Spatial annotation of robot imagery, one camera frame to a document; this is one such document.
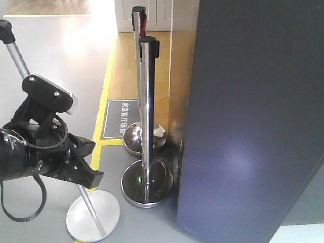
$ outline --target gray floor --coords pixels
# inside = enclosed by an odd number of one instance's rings
[[[94,45],[94,42],[82,33],[92,29],[98,36],[106,36],[110,30],[101,26],[91,28],[94,24],[91,17],[8,19],[13,24],[17,45],[30,71],[56,81],[79,98],[78,110],[74,115],[61,115],[70,132],[92,138],[111,40]],[[2,126],[11,119],[26,94],[21,91],[21,77],[4,45],[0,45],[0,68]],[[136,208],[126,202],[120,190],[120,179],[126,167],[136,160],[137,158],[127,153],[123,146],[105,146],[102,149],[100,170],[105,172],[105,176],[98,189],[115,195],[121,208],[120,220],[115,231],[103,242],[201,243],[200,239],[176,225],[175,192],[153,209]],[[70,205],[79,197],[78,190],[73,184],[43,178],[48,191],[48,200],[43,212],[31,222],[16,223],[0,210],[0,242],[74,242],[66,230],[65,217]],[[324,203],[323,178],[324,168],[318,172],[287,216],[285,224],[324,222],[324,210],[321,206]],[[41,193],[32,178],[5,182],[5,204],[16,216],[23,217],[33,213],[40,200]],[[313,243],[323,242],[323,239],[322,224],[283,226],[271,243]]]
[[[61,114],[69,131],[92,138],[102,86],[107,67],[109,42],[95,45],[89,37],[73,34],[91,30],[93,38],[107,36],[109,29],[91,29],[91,17],[8,17],[30,72],[37,72],[64,86],[78,97],[78,109],[73,115]],[[2,115],[0,124],[10,121],[26,98],[21,90],[22,79],[5,45],[0,44],[2,74]],[[43,212],[28,223],[15,223],[0,210],[0,241],[74,242],[66,230],[68,208],[79,197],[74,184],[44,178],[48,200]],[[5,204],[19,217],[27,216],[39,206],[41,193],[31,177],[5,182]]]

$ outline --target screw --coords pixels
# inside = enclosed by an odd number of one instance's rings
[[[60,96],[60,92],[55,91],[53,95],[54,95],[54,97],[58,97],[58,96]]]
[[[57,129],[57,125],[56,125],[56,124],[52,124],[52,125],[51,125],[51,129],[52,129],[52,130]]]

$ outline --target round stanchion base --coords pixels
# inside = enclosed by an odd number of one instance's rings
[[[71,236],[80,242],[99,242],[115,229],[120,216],[117,199],[107,191],[91,191],[88,197],[104,229],[99,231],[82,196],[71,205],[66,216],[66,227]]]
[[[140,123],[133,123],[126,128],[123,134],[123,142],[126,150],[137,156],[142,156],[142,140],[141,140]],[[154,123],[153,130],[153,148],[161,148],[167,141],[167,133],[159,124]]]
[[[142,160],[131,164],[121,179],[121,190],[131,204],[140,208],[157,206],[170,193],[173,177],[169,168],[162,162],[154,160],[150,172],[152,183],[142,182]]]

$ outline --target sunlight on floor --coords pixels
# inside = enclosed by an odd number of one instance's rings
[[[91,0],[92,17],[83,29],[65,34],[65,48],[71,55],[82,55],[88,45],[111,47],[117,35],[114,1]]]

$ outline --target dark blue panel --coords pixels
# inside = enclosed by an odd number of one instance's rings
[[[322,1],[200,1],[178,224],[269,242],[322,164]]]

